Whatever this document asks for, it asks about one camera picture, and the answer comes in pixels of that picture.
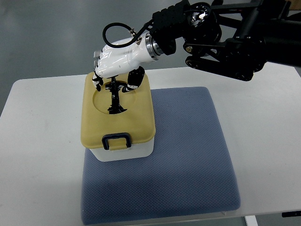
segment blue mat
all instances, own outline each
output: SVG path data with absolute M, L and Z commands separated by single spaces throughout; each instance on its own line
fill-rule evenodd
M 85 225 L 239 208 L 236 177 L 208 89 L 151 93 L 156 135 L 150 156 L 100 162 L 86 149 Z

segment black object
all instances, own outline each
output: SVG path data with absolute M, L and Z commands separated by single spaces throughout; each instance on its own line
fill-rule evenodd
M 252 0 L 222 5 L 215 0 L 190 5 L 188 0 L 153 14 L 150 34 L 166 55 L 176 50 L 175 39 L 183 37 L 189 67 L 249 81 L 267 61 L 301 66 L 295 55 L 301 52 L 300 15 L 289 16 L 290 2 Z M 223 14 L 240 14 L 242 20 Z M 232 27 L 232 38 L 220 42 L 220 25 Z M 210 55 L 215 60 L 202 57 Z
M 293 212 L 282 213 L 283 218 L 300 217 L 300 216 L 301 216 L 301 211 L 293 211 Z
M 112 93 L 112 104 L 108 109 L 109 114 L 118 114 L 127 110 L 120 105 L 118 94 L 119 90 L 125 85 L 127 84 L 124 82 L 116 81 L 116 76 L 112 77 L 111 82 L 105 85 L 105 89 L 109 89 Z
M 143 67 L 138 67 L 138 69 L 134 69 L 128 73 L 127 77 L 127 85 L 122 88 L 122 92 L 126 93 L 138 88 L 144 78 L 145 70 Z
M 105 150 L 109 150 L 109 140 L 110 139 L 118 139 L 118 138 L 125 138 L 127 141 L 127 147 L 131 147 L 132 143 L 131 143 L 131 136 L 129 135 L 129 133 L 114 133 L 114 134 L 107 134 L 104 135 L 102 138 L 102 143 L 103 143 L 103 148 Z

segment black handle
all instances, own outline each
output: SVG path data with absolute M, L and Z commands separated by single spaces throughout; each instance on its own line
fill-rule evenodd
M 109 150 L 109 139 L 118 139 L 118 138 L 125 138 L 127 141 L 127 147 L 131 147 L 132 143 L 131 143 L 131 137 L 129 135 L 129 133 L 114 133 L 114 134 L 107 134 L 104 135 L 102 138 L 102 143 L 103 143 L 103 148 L 105 150 Z

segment concrete floor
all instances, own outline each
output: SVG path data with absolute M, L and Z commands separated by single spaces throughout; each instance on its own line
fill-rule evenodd
M 160 11 L 179 0 L 0 0 L 0 113 L 13 83 L 19 79 L 87 74 L 93 70 L 93 52 L 101 49 L 103 28 L 123 22 L 139 30 Z M 226 4 L 249 2 L 225 0 Z M 233 33 L 223 30 L 224 35 Z M 127 38 L 123 29 L 111 29 L 110 41 Z M 177 52 L 145 69 L 184 67 L 188 54 L 177 40 Z M 256 216 L 259 226 L 299 226 L 301 217 L 281 214 Z M 243 218 L 178 223 L 179 226 L 244 226 Z

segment plastic container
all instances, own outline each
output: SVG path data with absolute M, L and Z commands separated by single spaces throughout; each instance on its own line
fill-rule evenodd
M 118 114 L 109 114 L 111 92 L 105 84 L 98 92 L 92 83 L 94 73 L 85 81 L 81 142 L 100 161 L 116 161 L 146 157 L 153 151 L 155 119 L 151 100 L 151 89 L 147 75 L 136 90 L 119 92 L 120 105 L 127 109 Z M 126 82 L 127 74 L 116 80 Z

